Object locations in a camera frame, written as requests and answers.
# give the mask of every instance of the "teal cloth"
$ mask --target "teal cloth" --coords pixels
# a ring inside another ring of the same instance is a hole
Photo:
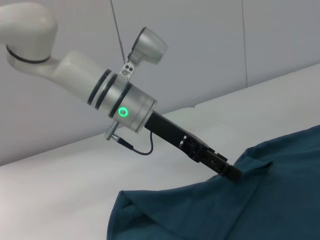
[[[235,166],[237,183],[121,191],[107,239],[320,239],[320,126],[249,148]]]

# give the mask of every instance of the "white tabletop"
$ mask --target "white tabletop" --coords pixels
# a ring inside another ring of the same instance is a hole
[[[233,164],[248,147],[319,125],[319,90],[320,64],[165,116]],[[149,150],[145,129],[117,133]],[[0,239],[105,240],[119,191],[176,188],[214,174],[157,136],[150,156],[91,137],[0,167]]]

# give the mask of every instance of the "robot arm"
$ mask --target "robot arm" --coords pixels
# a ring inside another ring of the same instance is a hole
[[[141,61],[157,64],[166,43],[148,28],[137,37],[128,62],[119,74],[104,69],[77,51],[62,60],[51,57],[58,24],[55,16],[36,3],[0,6],[0,43],[6,44],[7,61],[16,70],[48,79],[114,119],[106,139],[133,150],[115,134],[119,123],[138,133],[143,127],[179,148],[195,162],[203,163],[236,182],[241,172],[200,139],[154,111],[156,100],[130,78]]]

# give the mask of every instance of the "green led ring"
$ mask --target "green led ring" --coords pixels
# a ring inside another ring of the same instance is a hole
[[[126,109],[124,106],[120,107],[118,110],[118,113],[121,117],[126,117],[128,116],[128,109]]]

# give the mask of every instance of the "black cable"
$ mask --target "black cable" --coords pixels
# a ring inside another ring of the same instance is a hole
[[[154,150],[154,141],[152,139],[152,131],[150,131],[150,144],[151,144],[151,149],[149,152],[140,152],[138,150],[135,150],[134,148],[132,149],[132,151],[134,151],[137,154],[144,155],[144,156],[150,155]]]
[[[140,152],[136,149],[134,149],[134,146],[132,146],[130,143],[128,143],[126,140],[124,140],[122,137],[119,138],[119,140],[117,141],[118,144],[121,144],[122,146],[126,147],[127,149],[129,150],[132,150],[134,151],[135,153],[137,154],[140,154],[140,155],[144,155],[144,156],[147,156],[147,155],[150,155],[153,150],[154,150],[154,141],[152,139],[152,131],[150,131],[150,144],[151,144],[151,149],[149,152]]]

